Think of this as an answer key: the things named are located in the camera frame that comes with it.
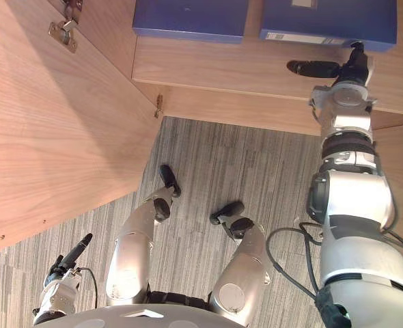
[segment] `silver robot part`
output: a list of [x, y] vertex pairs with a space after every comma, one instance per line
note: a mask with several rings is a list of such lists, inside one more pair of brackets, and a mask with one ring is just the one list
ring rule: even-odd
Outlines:
[[107, 305], [144, 303], [148, 291], [154, 224], [163, 210], [158, 206], [168, 206], [169, 209], [172, 193], [173, 188], [166, 187], [154, 192], [122, 226], [107, 276]]
[[[372, 147], [374, 101], [365, 86], [343, 81], [316, 87], [311, 97], [320, 111], [323, 147], [329, 138], [350, 132], [364, 136]], [[324, 288], [319, 294], [329, 292], [352, 327], [403, 327], [403, 257], [380, 233], [393, 204], [377, 155], [360, 149], [335, 151], [323, 158], [324, 171], [319, 177], [327, 188], [320, 260]]]
[[[230, 228], [242, 217], [219, 217]], [[258, 224], [249, 228], [241, 239], [230, 263], [214, 286], [209, 299], [210, 310], [247, 327], [253, 319], [264, 286], [270, 283], [270, 268], [265, 248], [264, 229]]]
[[74, 302], [77, 298], [77, 287], [81, 281], [81, 274], [73, 269], [61, 279], [55, 279], [48, 284], [40, 295], [40, 309], [33, 324], [42, 320], [43, 316], [59, 312], [67, 316], [75, 313]]

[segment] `wooden cabinet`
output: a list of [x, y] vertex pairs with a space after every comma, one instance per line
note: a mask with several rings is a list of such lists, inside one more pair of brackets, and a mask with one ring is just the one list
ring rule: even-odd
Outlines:
[[[134, 8], [85, 0], [72, 54], [48, 35], [60, 0], [0, 0], [0, 249], [134, 191], [159, 94], [165, 115], [318, 135], [307, 97], [329, 81], [285, 64], [349, 51], [258, 40], [262, 0], [250, 0], [242, 44], [137, 38]], [[403, 234], [403, 0], [399, 26], [396, 48], [375, 54], [370, 91]]]
[[47, 1], [0, 0], [0, 249], [136, 190], [161, 123], [82, 33], [75, 54], [48, 35], [63, 19]]

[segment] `blue box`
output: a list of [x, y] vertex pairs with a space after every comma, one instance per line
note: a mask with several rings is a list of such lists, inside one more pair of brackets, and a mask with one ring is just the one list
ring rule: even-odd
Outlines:
[[138, 36], [240, 43], [248, 0], [137, 0]]
[[265, 0], [260, 38], [387, 51], [397, 34], [396, 0]]

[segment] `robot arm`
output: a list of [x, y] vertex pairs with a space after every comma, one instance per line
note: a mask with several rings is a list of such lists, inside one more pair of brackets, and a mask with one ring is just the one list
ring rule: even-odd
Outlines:
[[338, 76], [315, 87], [310, 101], [322, 132], [322, 165], [307, 201], [324, 236], [316, 306], [327, 327], [403, 327], [403, 257], [383, 236], [393, 197], [374, 149], [368, 58], [362, 44], [353, 47], [342, 67], [288, 64], [297, 74]]

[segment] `floor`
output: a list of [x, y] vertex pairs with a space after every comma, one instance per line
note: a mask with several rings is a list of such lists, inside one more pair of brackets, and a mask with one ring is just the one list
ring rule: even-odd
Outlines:
[[[206, 299], [236, 246], [208, 215], [242, 200], [244, 214], [266, 231], [309, 221], [305, 198], [319, 161], [317, 137], [256, 128], [165, 118], [143, 180], [130, 193], [37, 236], [0, 251], [0, 328], [30, 327], [42, 280], [58, 254], [66, 254], [88, 232], [94, 238], [78, 263], [98, 280], [98, 304], [105, 305], [105, 280], [114, 238], [143, 198], [161, 187], [157, 174], [168, 163], [182, 187], [171, 218], [155, 230], [150, 284]], [[312, 246], [315, 270], [318, 249]], [[280, 265], [311, 288], [303, 239], [291, 232], [272, 244]], [[94, 289], [86, 275], [77, 309], [93, 307]], [[279, 274], [264, 293], [252, 327], [323, 327], [312, 300]]]

